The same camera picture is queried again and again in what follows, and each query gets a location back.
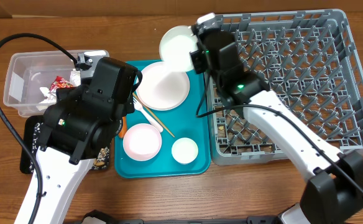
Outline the small white plate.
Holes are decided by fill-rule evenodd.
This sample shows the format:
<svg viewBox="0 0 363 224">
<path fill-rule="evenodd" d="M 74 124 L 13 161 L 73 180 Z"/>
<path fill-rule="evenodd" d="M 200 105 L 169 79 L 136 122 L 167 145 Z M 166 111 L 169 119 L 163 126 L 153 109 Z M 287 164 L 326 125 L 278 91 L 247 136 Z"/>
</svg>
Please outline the small white plate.
<svg viewBox="0 0 363 224">
<path fill-rule="evenodd" d="M 190 53 L 198 50 L 197 42 L 191 26 L 173 27 L 160 41 L 160 58 L 171 71 L 189 72 L 194 69 Z"/>
</svg>

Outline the white green tissue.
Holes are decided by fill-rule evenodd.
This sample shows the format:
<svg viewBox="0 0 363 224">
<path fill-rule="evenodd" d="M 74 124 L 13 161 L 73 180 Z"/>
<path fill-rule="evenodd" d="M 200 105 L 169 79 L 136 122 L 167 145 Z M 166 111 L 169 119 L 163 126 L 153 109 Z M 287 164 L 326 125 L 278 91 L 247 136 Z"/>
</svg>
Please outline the white green tissue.
<svg viewBox="0 0 363 224">
<path fill-rule="evenodd" d="M 79 86 L 79 85 L 81 85 L 81 74 L 80 74 L 80 71 L 72 70 L 70 72 L 70 80 L 69 80 L 69 82 L 73 86 Z"/>
</svg>

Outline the red snack wrapper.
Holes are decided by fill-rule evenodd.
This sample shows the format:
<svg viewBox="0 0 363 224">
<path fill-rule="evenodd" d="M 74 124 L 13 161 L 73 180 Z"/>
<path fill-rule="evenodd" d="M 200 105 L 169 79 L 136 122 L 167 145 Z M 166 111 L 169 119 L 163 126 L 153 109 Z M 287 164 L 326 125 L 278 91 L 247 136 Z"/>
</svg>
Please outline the red snack wrapper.
<svg viewBox="0 0 363 224">
<path fill-rule="evenodd" d="M 72 88 L 73 85 L 64 79 L 63 77 L 57 76 L 54 82 L 51 84 L 49 91 L 56 92 L 59 88 Z"/>
</svg>

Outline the white napkin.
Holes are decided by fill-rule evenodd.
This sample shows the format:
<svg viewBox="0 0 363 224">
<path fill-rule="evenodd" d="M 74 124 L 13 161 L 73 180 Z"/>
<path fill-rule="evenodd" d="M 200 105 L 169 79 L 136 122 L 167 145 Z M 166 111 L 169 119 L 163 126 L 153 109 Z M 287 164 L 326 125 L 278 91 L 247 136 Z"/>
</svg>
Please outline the white napkin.
<svg viewBox="0 0 363 224">
<path fill-rule="evenodd" d="M 45 110 L 49 105 L 57 102 L 55 90 L 50 90 L 47 87 L 40 87 L 40 91 L 44 95 L 45 99 L 41 101 L 38 106 L 36 106 L 39 111 Z"/>
</svg>

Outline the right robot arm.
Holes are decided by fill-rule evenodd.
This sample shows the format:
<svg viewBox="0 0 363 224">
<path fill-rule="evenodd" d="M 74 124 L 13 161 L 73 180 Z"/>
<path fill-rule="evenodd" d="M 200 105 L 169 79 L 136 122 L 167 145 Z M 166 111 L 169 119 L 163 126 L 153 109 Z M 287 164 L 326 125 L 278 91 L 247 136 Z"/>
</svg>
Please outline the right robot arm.
<svg viewBox="0 0 363 224">
<path fill-rule="evenodd" d="M 253 72 L 245 70 L 234 36 L 215 22 L 192 26 L 196 73 L 215 82 L 222 110 L 234 110 L 259 128 L 292 161 L 306 187 L 298 203 L 272 223 L 344 223 L 363 209 L 363 157 L 342 153 L 297 118 Z"/>
</svg>

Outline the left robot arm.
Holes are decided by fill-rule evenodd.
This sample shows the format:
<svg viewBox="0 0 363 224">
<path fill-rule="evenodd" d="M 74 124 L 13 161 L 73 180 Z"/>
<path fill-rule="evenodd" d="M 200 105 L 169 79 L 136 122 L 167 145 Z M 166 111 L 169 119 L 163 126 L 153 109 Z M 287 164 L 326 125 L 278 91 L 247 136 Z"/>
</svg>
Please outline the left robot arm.
<svg viewBox="0 0 363 224">
<path fill-rule="evenodd" d="M 37 164 L 16 223 L 62 223 L 81 181 L 102 148 L 134 112 L 142 73 L 110 57 L 79 64 L 81 84 L 60 91 L 43 115 Z"/>
</svg>

